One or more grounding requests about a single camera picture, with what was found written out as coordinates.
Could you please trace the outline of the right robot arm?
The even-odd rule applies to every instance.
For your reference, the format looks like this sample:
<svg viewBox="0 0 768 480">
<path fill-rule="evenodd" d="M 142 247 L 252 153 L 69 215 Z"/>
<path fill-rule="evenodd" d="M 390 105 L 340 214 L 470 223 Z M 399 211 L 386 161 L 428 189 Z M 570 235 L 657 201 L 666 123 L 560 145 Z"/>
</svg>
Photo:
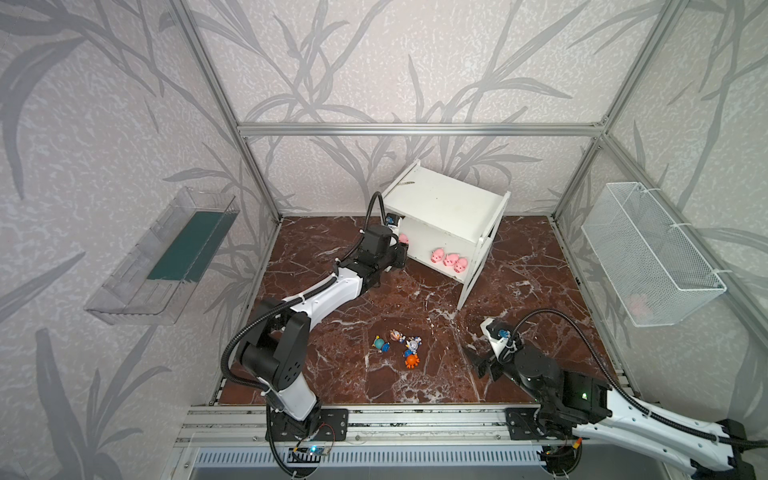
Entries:
<svg viewBox="0 0 768 480">
<path fill-rule="evenodd" d="M 531 345 L 512 350 L 496 342 L 485 355 L 472 349 L 465 354 L 479 376 L 507 378 L 535 400 L 533 407 L 506 409 L 514 440 L 600 440 L 693 479 L 756 476 L 735 444 L 746 438 L 739 422 L 705 422 L 655 408 L 601 379 L 561 369 Z"/>
</svg>

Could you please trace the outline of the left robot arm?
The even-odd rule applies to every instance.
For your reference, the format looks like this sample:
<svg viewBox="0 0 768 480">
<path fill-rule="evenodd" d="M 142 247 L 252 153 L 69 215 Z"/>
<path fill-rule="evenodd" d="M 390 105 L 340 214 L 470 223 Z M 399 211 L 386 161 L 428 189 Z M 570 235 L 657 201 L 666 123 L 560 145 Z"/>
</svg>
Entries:
<svg viewBox="0 0 768 480">
<path fill-rule="evenodd" d="M 350 252 L 329 275 L 283 299 L 264 299 L 254 318 L 229 340 L 220 357 L 223 378 L 259 391 L 266 402 L 266 440 L 309 439 L 322 428 L 323 409 L 309 387 L 304 365 L 310 334 L 327 316 L 401 269 L 408 241 L 385 225 L 361 230 Z"/>
</svg>

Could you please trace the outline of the orange hooded Doraemon figure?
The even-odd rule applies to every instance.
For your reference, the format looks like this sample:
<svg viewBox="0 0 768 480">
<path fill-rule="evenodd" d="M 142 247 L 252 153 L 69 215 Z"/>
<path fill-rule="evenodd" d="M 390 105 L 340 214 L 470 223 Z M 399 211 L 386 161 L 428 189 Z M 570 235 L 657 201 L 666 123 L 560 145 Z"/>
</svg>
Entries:
<svg viewBox="0 0 768 480">
<path fill-rule="evenodd" d="M 418 355 L 412 351 L 405 352 L 404 360 L 407 369 L 415 369 L 420 363 Z"/>
</svg>

